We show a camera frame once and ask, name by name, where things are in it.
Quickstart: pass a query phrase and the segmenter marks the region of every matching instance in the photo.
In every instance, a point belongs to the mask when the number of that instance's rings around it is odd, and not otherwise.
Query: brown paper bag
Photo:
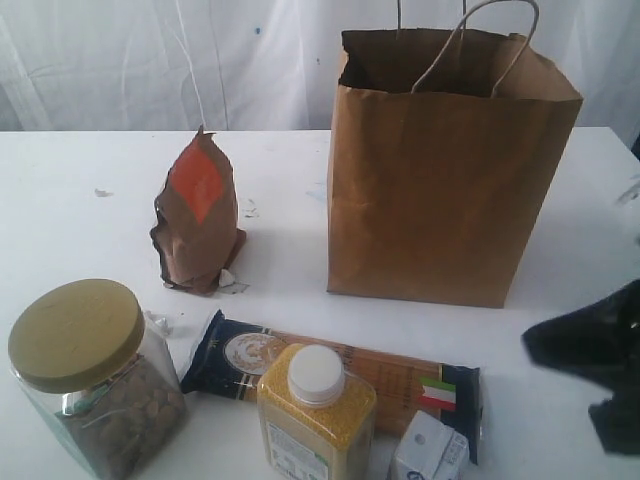
[[[233,169],[212,135],[200,127],[169,170],[155,200],[158,225],[151,230],[165,284],[198,294],[216,290],[220,270],[246,239],[236,229]]]
[[[330,292],[504,305],[582,97],[528,38],[460,39],[496,1],[454,31],[343,32]]]

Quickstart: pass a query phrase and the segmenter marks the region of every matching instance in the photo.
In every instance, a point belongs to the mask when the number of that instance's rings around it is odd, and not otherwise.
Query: white cloth
[[[585,96],[579,125],[631,145],[640,2],[538,2],[532,44]],[[461,4],[404,0],[404,26],[452,27]],[[529,10],[470,26],[524,33]],[[0,130],[329,128],[340,31],[395,22],[395,0],[0,0]]]

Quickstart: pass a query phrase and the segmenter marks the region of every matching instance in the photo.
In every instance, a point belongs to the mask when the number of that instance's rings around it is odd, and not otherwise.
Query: orange label
[[[224,190],[218,169],[194,140],[176,160],[169,174],[169,183],[184,199],[198,223]]]

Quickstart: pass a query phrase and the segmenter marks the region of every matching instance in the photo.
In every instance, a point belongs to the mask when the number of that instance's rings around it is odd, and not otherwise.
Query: spaghetti package
[[[421,410],[467,437],[471,460],[477,463],[482,417],[479,368],[434,363],[279,332],[226,319],[218,311],[194,351],[182,378],[182,391],[255,402],[260,377],[291,343],[332,348],[348,371],[373,385],[378,395],[378,431],[400,437]]]

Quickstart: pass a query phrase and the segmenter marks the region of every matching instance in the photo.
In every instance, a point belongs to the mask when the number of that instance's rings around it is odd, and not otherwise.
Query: jar lid
[[[27,383],[48,393],[103,382],[136,353],[144,318],[135,295],[111,280],[80,280],[33,302],[9,336],[9,358]]]
[[[344,389],[344,367],[336,352],[322,345],[302,347],[289,363],[289,392],[309,407],[327,407]]]

